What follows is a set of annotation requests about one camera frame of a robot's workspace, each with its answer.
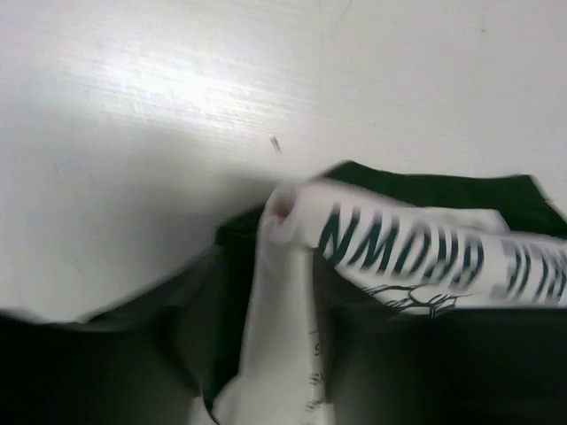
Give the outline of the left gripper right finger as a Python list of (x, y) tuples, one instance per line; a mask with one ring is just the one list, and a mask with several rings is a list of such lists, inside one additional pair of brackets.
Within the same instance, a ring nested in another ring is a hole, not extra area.
[(566, 313), (326, 315), (325, 390), (339, 424), (563, 424)]

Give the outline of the white and green t-shirt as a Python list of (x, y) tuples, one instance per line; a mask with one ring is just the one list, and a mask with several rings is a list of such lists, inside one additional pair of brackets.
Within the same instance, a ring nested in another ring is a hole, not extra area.
[(563, 310), (566, 219), (535, 180), (345, 162), (223, 224), (227, 293), (201, 424), (339, 424), (326, 315)]

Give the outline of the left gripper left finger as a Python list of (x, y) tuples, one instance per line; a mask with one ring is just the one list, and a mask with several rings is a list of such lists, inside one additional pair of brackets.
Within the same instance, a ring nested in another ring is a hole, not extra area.
[(79, 333), (1, 320), (3, 424), (188, 424), (221, 289), (140, 328)]

